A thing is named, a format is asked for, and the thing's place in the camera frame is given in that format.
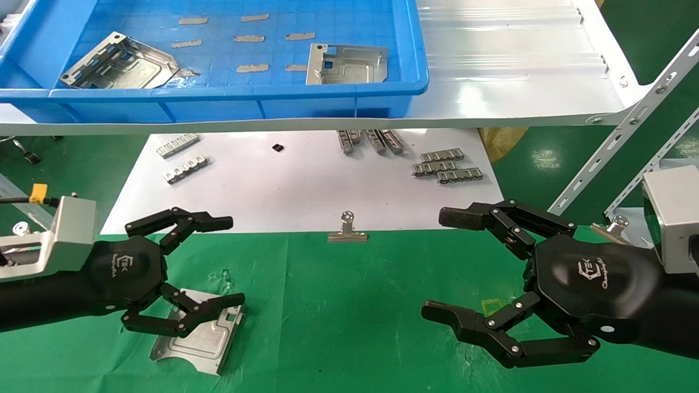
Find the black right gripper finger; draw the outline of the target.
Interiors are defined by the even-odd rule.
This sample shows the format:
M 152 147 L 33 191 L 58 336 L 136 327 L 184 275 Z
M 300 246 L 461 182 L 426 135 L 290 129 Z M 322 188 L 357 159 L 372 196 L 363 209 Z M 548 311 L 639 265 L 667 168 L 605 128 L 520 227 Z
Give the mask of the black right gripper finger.
M 574 236 L 577 225 L 551 212 L 509 199 L 496 204 L 472 203 L 466 209 L 444 207 L 439 224 L 454 229 L 490 232 L 518 259 L 534 254 L 535 239 L 529 232 L 544 238 Z
M 526 293 L 486 316 L 469 308 L 426 300 L 421 315 L 449 326 L 457 341 L 483 348 L 504 368 L 582 363 L 599 350 L 595 338 L 570 326 L 559 338 L 520 342 L 508 334 L 511 328 L 540 311 L 543 304 L 536 293 Z

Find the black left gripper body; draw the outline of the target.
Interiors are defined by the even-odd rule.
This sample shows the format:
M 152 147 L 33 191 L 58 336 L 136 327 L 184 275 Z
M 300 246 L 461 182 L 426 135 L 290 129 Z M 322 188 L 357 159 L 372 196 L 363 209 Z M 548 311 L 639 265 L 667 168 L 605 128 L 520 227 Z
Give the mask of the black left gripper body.
M 82 267 L 90 316 L 142 311 L 160 297 L 167 278 L 159 244 L 142 236 L 98 241 Z

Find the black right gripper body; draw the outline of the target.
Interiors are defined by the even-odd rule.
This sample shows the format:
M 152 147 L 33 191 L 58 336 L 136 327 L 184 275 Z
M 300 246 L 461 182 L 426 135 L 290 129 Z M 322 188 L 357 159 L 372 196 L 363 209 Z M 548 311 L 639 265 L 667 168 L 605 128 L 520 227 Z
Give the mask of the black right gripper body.
M 535 246 L 526 289 L 540 297 L 535 314 L 557 333 L 631 344 L 661 280 L 651 249 L 556 235 Z

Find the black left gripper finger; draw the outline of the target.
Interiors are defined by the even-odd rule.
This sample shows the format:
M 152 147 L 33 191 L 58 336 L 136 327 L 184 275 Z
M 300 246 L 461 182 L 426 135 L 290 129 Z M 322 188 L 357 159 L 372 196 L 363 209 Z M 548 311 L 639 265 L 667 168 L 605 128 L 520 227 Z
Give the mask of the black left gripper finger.
M 160 286 L 159 294 L 178 311 L 183 312 L 184 316 L 180 319 L 155 318 L 140 315 L 139 310 L 132 307 L 121 318 L 127 330 L 165 337 L 187 337 L 200 324 L 219 318 L 225 309 L 245 303 L 243 293 L 214 297 L 202 302 L 195 301 L 185 291 L 168 283 Z
M 231 216 L 213 217 L 208 212 L 189 212 L 182 208 L 172 208 L 156 212 L 125 225 L 127 236 L 148 236 L 172 227 L 159 242 L 164 255 L 170 255 L 194 232 L 208 233 L 231 229 L 234 219 Z

